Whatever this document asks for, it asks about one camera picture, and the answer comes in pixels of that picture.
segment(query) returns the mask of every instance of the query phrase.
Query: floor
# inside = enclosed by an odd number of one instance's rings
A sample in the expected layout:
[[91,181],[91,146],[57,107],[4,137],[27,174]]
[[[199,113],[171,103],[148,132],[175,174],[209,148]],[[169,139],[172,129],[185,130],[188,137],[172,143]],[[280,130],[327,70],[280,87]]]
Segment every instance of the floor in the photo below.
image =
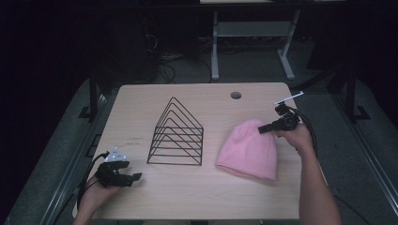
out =
[[[221,53],[221,77],[217,83],[279,82],[287,83],[291,87],[311,79],[320,72],[306,68],[314,44],[311,41],[295,40],[288,59],[297,78],[293,81],[287,80],[276,49],[267,42],[268,40],[264,41],[266,44],[261,51],[238,46],[237,51]],[[176,54],[165,55],[167,59],[172,57],[176,57]],[[167,66],[160,66],[161,72],[152,83],[208,83],[209,63],[209,51],[204,51],[195,59],[178,58],[165,64]],[[303,97],[298,97],[295,101],[298,109],[313,123],[318,140],[319,161],[333,192],[368,221],[365,222],[342,201],[337,201],[344,224],[398,224],[397,212],[393,211],[384,189],[366,160],[362,144],[358,142],[351,123],[347,121],[340,107],[339,102],[344,101],[344,90],[338,95],[332,95],[326,89],[328,83],[329,79],[325,79],[311,86],[304,90],[306,94]],[[107,94],[99,102],[99,114],[89,123],[87,118],[79,118],[82,108],[89,105],[88,82],[82,84],[9,214],[6,224],[52,224],[57,215],[59,217],[55,224],[72,222],[71,211],[76,201],[72,192],[92,159],[95,143],[100,139],[117,90],[102,90]],[[398,170],[396,127],[377,106],[369,88],[360,81],[357,82],[356,105],[363,106],[371,117],[371,120],[358,121],[356,127],[371,145],[391,182],[398,187],[395,175]],[[250,222],[252,221],[240,221],[239,224]],[[92,222],[125,225],[142,223],[143,221],[139,220]],[[264,224],[291,225],[299,222],[272,220],[264,221]]]

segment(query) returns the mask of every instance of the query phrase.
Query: black cable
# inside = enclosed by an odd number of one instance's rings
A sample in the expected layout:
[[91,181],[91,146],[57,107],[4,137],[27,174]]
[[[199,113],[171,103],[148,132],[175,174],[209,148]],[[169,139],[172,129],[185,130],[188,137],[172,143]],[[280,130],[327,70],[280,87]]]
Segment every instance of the black cable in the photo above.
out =
[[348,208],[350,208],[355,214],[357,214],[358,217],[360,217],[367,225],[371,225],[371,223],[358,211],[356,210],[351,204],[346,202],[344,199],[340,198],[340,196],[333,195],[334,198],[339,200],[341,203],[345,204]]
[[313,129],[313,126],[310,122],[310,120],[307,118],[307,116],[305,116],[304,114],[302,114],[300,111],[298,111],[297,109],[294,109],[290,106],[286,106],[287,109],[293,111],[294,113],[296,113],[302,120],[302,122],[307,126],[307,129],[310,131],[312,140],[313,140],[313,148],[315,151],[315,156],[318,158],[318,147],[317,147],[317,141],[316,141],[316,135],[315,135],[315,131]]
[[67,199],[67,201],[64,203],[64,205],[61,207],[61,210],[59,211],[58,215],[56,215],[56,218],[54,220],[53,225],[56,224],[56,221],[58,221],[59,217],[61,216],[62,212],[64,212],[65,208],[67,207],[67,205],[69,204],[70,200],[72,199],[72,197],[74,196],[73,193],[71,193]]
[[98,155],[96,158],[94,158],[94,160],[91,161],[90,165],[88,166],[87,171],[84,174],[83,180],[79,185],[79,194],[77,196],[77,209],[79,209],[79,205],[80,205],[80,200],[82,199],[84,192],[85,192],[85,183],[87,182],[88,179],[88,175],[90,174],[91,170],[94,167],[94,163],[100,158],[106,158],[109,155],[109,152],[103,153]]

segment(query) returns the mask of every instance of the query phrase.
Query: table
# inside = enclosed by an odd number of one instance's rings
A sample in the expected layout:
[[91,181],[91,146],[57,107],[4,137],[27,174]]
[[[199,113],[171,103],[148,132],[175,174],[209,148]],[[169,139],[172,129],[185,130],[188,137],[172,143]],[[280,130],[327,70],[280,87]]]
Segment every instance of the table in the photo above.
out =
[[[231,98],[239,92],[240,99]],[[299,218],[300,158],[276,138],[276,181],[242,178],[215,167],[233,127],[248,119],[278,119],[273,103],[291,96],[284,83],[125,85],[101,136],[96,156],[115,146],[127,155],[124,174],[141,180],[104,205],[94,218],[108,219],[294,219]],[[171,97],[204,128],[202,166],[146,164],[153,132]],[[296,107],[293,100],[286,102]],[[95,164],[93,174],[101,160]]]

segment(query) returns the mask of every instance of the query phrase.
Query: black wire rack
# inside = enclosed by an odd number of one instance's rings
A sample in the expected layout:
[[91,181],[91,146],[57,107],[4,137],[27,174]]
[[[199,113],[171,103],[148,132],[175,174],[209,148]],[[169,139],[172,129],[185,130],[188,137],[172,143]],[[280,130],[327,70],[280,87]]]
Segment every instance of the black wire rack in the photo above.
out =
[[202,125],[175,98],[155,126],[146,163],[202,166]]

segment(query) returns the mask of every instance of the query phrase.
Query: pink knit hat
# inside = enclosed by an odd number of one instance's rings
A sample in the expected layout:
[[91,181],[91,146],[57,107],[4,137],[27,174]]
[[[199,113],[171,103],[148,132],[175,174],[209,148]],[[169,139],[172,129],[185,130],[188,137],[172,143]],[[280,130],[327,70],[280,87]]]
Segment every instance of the pink knit hat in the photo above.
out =
[[264,123],[247,120],[234,127],[217,158],[216,166],[240,176],[276,179],[277,153],[273,135],[260,134]]

